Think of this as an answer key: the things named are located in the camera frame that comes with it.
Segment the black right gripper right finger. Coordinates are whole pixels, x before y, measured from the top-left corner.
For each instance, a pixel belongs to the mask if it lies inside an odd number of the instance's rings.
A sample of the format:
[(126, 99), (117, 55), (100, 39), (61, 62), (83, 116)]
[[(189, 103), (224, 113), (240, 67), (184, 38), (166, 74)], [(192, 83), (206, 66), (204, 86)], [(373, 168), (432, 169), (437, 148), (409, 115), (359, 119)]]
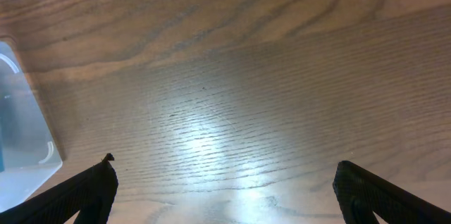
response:
[(445, 211), (350, 161), (338, 164), (333, 189), (346, 224), (449, 223)]

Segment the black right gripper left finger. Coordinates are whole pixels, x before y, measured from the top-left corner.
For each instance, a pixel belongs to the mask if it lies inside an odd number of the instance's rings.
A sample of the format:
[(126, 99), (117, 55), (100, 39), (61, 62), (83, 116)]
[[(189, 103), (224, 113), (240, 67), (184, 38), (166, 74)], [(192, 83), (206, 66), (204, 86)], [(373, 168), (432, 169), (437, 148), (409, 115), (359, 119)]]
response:
[(108, 153), (100, 163), (1, 213), (2, 223), (107, 223), (118, 189)]

